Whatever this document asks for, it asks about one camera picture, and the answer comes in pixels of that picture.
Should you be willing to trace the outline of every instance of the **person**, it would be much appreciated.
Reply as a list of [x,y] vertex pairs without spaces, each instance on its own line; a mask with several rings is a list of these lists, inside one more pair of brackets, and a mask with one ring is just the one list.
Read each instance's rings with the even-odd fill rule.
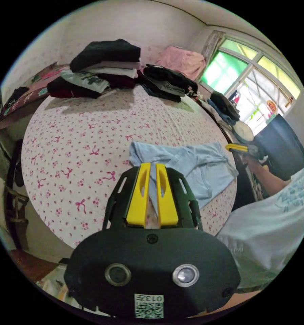
[[251,156],[244,162],[270,197],[233,211],[217,234],[240,272],[240,293],[265,288],[304,237],[304,168],[283,181]]

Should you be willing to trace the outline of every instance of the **light blue clothing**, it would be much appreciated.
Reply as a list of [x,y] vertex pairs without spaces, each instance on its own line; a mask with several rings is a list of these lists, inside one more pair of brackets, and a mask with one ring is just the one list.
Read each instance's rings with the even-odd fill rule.
[[151,163],[149,196],[155,211],[158,210],[156,164],[164,164],[183,174],[200,209],[221,193],[238,175],[238,171],[230,164],[218,142],[187,147],[132,142],[129,151],[132,165]]
[[272,281],[304,237],[304,168],[279,193],[233,211],[217,238],[231,251],[239,288]]

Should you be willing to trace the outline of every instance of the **yellow object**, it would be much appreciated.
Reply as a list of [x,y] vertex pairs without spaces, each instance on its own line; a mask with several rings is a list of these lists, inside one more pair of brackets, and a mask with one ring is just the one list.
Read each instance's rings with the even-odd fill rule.
[[236,144],[228,144],[227,146],[225,146],[225,149],[228,151],[232,149],[232,150],[248,152],[248,147],[242,145],[236,145]]
[[64,284],[64,285],[61,287],[60,291],[59,291],[59,294],[58,294],[58,296],[57,296],[57,299],[59,299],[59,300],[65,302],[65,299],[66,299],[66,295],[67,295],[67,293],[68,293],[68,288],[67,288],[66,284]]
[[150,171],[150,163],[141,164],[126,217],[126,221],[130,225],[146,227]]
[[156,164],[156,188],[159,227],[177,225],[179,221],[177,209],[172,197],[166,168],[162,164]]

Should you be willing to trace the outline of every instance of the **camera lens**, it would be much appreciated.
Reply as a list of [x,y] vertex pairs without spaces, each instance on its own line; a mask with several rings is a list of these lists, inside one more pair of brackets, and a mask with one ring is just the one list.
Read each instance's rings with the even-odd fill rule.
[[106,268],[104,276],[110,284],[119,287],[126,285],[130,281],[131,272],[125,265],[114,263]]
[[172,275],[173,282],[179,287],[190,287],[198,281],[199,271],[191,264],[177,267]]

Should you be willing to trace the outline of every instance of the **black folded clothing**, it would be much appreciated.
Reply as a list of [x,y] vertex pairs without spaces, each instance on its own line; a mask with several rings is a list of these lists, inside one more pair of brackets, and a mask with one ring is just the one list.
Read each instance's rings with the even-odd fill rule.
[[230,101],[220,92],[214,91],[210,95],[210,100],[217,106],[217,108],[225,115],[229,116],[234,121],[240,120],[240,115],[236,112]]
[[79,72],[101,61],[138,62],[141,48],[129,42],[116,41],[91,42],[70,63],[73,72]]
[[58,91],[65,90],[65,91],[74,91],[78,94],[81,94],[81,97],[88,97],[88,98],[98,98],[101,94],[93,91],[91,89],[87,89],[84,87],[80,87],[74,84],[71,84],[70,82],[64,80],[62,77],[58,77],[55,80],[51,81],[47,84],[47,92],[48,93],[56,93]]
[[180,96],[172,95],[172,94],[169,94],[168,92],[160,90],[153,82],[147,80],[144,77],[144,74],[140,70],[137,70],[137,74],[138,74],[138,78],[136,78],[135,81],[137,83],[141,84],[142,87],[144,88],[144,90],[150,96],[167,99],[169,101],[173,101],[176,103],[179,103],[181,101]]
[[194,92],[197,92],[198,90],[198,85],[194,81],[184,76],[182,73],[154,64],[147,64],[146,68],[144,69],[144,74],[147,77],[155,80],[168,81],[170,84],[184,89],[186,94],[188,94],[190,91],[189,87],[191,87]]

